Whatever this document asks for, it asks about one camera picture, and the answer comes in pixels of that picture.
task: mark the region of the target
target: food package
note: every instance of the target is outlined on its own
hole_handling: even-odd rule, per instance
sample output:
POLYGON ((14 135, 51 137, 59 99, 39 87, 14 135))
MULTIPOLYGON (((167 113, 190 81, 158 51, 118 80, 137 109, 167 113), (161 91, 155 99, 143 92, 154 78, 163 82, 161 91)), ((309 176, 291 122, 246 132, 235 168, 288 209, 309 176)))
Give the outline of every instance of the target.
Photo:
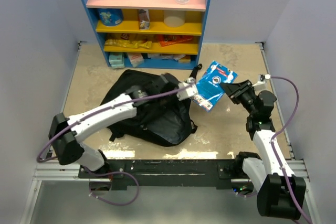
POLYGON ((153 59, 155 59, 155 58, 159 58, 159 57, 160 57, 160 54, 153 54, 153 53, 150 54, 150 53, 148 53, 148 54, 147 54, 147 57, 148 57, 148 58, 153 58, 153 59))
POLYGON ((123 55, 122 52, 111 52, 109 56, 109 62, 111 65, 122 64, 123 55))
POLYGON ((182 58, 184 58, 185 57, 185 55, 174 55, 173 56, 173 59, 174 60, 180 60, 180 59, 182 59, 182 58))
POLYGON ((138 20, 139 20, 139 29, 148 30, 150 24, 149 10, 148 9, 138 10, 138 20))
POLYGON ((220 87, 220 84, 232 83, 236 80, 237 76, 236 72, 213 61, 196 84, 198 94, 192 98, 193 101, 205 111, 211 111, 224 94, 224 90, 220 87))
POLYGON ((191 62, 190 55, 187 55, 187 56, 183 57, 182 59, 179 59, 178 62, 179 63, 190 63, 191 62))
POLYGON ((115 63, 115 64, 111 64, 111 68, 124 68, 125 64, 124 64, 124 57, 121 58, 121 63, 115 63))
POLYGON ((173 55, 172 54, 160 54, 157 59, 160 60, 172 60, 173 59, 173 55))
POLYGON ((123 21, 121 9, 98 8, 101 22, 106 26, 116 26, 123 21))
POLYGON ((164 35, 164 34, 158 34, 156 37, 161 47, 191 41, 194 38, 194 36, 191 35, 164 35))
POLYGON ((139 52, 128 52, 127 56, 134 67, 137 67, 138 65, 144 63, 144 59, 139 52))
POLYGON ((105 41, 106 46, 117 46, 126 48, 147 48, 152 46, 153 36, 141 34, 108 34, 105 41))

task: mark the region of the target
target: black backpack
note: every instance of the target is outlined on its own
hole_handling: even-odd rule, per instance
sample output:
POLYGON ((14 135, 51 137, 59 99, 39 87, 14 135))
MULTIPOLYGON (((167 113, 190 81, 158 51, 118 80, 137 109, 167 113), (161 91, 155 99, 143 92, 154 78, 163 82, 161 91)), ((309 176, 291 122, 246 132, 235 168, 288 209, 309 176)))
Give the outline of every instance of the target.
MULTIPOLYGON (((201 68, 202 64, 194 67, 190 77, 196 79, 197 72, 201 68)), ((156 74, 126 70, 101 104, 110 102, 132 86, 145 87, 158 77, 156 74)), ((136 117, 110 125, 108 127, 112 132, 110 140, 114 141, 128 134, 161 146, 175 146, 196 132, 197 126, 189 116, 190 99, 179 101, 177 97, 170 97, 164 104, 155 101, 151 102, 149 110, 138 109, 136 117)))

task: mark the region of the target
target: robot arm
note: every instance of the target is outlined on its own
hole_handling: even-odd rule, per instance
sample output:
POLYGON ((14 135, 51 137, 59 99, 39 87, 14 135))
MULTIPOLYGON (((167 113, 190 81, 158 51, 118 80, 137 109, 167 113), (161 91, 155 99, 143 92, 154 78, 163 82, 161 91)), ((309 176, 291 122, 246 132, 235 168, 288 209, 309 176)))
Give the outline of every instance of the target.
MULTIPOLYGON (((167 73, 161 75, 149 88, 152 94, 161 94, 177 87, 180 91, 176 96, 180 101, 197 94, 194 78, 179 82, 167 73)), ((133 86, 114 100, 90 111, 68 118, 65 118, 63 113, 56 115, 50 127, 49 138, 54 137, 67 126, 73 125, 71 130, 53 142, 58 162, 61 165, 78 163, 98 174, 107 173, 110 167, 103 152, 89 147, 84 143, 84 140, 102 128, 135 117, 137 108, 145 108, 149 105, 149 101, 145 97, 148 97, 148 94, 142 87, 133 86), (137 102, 130 102, 133 99, 137 99, 137 102)))
POLYGON ((306 183, 303 178, 295 176, 280 150, 277 139, 273 139, 275 128, 270 117, 276 97, 266 90, 255 94, 255 90, 262 89, 265 79, 269 78, 270 76, 260 76, 260 81, 255 85, 249 80, 235 84, 221 83, 221 87, 233 103, 241 103, 249 113, 246 131, 261 155, 260 159, 254 153, 239 153, 232 167, 242 170, 254 184, 258 191, 257 207, 260 215, 297 220, 301 213, 289 195, 283 170, 289 177, 300 207, 305 198, 306 183))

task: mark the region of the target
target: yellow snack wrapper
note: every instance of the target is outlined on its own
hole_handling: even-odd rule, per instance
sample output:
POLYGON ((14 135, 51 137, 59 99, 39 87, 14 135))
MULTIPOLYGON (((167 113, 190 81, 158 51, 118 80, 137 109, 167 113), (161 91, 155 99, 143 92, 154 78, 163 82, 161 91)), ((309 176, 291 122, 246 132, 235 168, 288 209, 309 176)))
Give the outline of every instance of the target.
POLYGON ((107 46, 117 46, 126 48, 147 48, 152 46, 153 36, 140 35, 140 34, 108 34, 105 41, 107 46))

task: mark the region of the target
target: table surface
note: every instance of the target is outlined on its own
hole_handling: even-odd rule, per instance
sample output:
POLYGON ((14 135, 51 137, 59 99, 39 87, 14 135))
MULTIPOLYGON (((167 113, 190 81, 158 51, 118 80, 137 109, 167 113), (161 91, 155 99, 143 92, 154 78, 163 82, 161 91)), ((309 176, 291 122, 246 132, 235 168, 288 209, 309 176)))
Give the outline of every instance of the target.
MULTIPOLYGON (((203 64, 203 69, 199 72, 198 78, 213 60, 237 72, 236 82, 249 79, 255 83, 259 74, 266 73, 265 63, 257 44, 203 44, 199 60, 203 64)), ((99 106, 124 70, 107 67, 98 45, 82 45, 64 108, 65 116, 79 114, 99 106)), ((179 80, 186 79, 191 73, 191 70, 141 68, 137 70, 154 74, 169 72, 179 80)), ((178 146, 161 147, 128 135, 110 142, 111 132, 108 129, 94 133, 85 143, 101 149, 106 157, 111 159, 227 159, 234 158, 240 151, 258 153, 245 130, 248 113, 243 106, 234 105, 227 96, 223 96, 210 113, 192 102, 190 116, 198 125, 198 130, 178 146)), ((280 130, 282 124, 276 107, 272 119, 276 130, 280 130)), ((290 158, 283 133, 278 136, 278 142, 285 158, 290 158)))

